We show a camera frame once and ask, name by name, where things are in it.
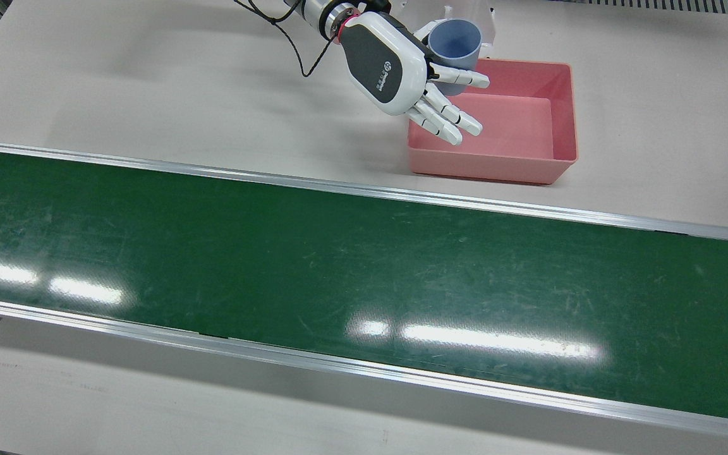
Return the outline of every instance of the robotic hand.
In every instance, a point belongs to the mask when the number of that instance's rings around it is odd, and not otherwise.
[[[482,124],[454,106],[433,81],[480,88],[490,81],[480,73],[437,63],[422,42],[432,27],[421,28],[415,37],[388,14],[385,0],[367,3],[362,14],[342,0],[286,0],[292,6],[297,2],[301,5],[296,11],[309,24],[327,40],[341,44],[353,84],[382,111],[405,113],[454,145],[463,140],[459,128],[475,136],[482,132]]]

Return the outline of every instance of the conveyor belt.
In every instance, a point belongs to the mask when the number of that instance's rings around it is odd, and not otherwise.
[[[627,6],[628,8],[674,9],[675,11],[696,11],[728,14],[728,0],[558,0],[570,3],[587,3],[604,6]]]
[[[0,301],[728,417],[728,241],[0,153]]]

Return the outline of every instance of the pink plastic bin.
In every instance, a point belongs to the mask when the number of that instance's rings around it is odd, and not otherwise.
[[[414,173],[549,185],[578,160],[572,71],[568,64],[480,59],[490,87],[452,98],[482,122],[452,146],[409,122]]]

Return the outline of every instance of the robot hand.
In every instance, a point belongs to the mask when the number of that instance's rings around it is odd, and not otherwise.
[[[431,25],[422,28],[431,29]],[[482,124],[459,110],[432,81],[485,88],[488,77],[436,63],[425,44],[384,12],[367,11],[339,24],[336,37],[344,48],[353,83],[390,115],[407,114],[425,130],[459,145],[459,128],[479,135]]]

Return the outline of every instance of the table surface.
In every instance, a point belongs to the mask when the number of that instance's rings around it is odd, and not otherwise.
[[[728,418],[728,241],[0,153],[0,300]]]
[[[405,119],[352,89],[341,49],[304,80],[284,38],[227,0],[14,3],[0,142],[728,227],[728,15],[494,8],[493,57],[573,69],[580,159],[551,186],[413,175]],[[306,60],[319,51],[305,23],[286,28]]]

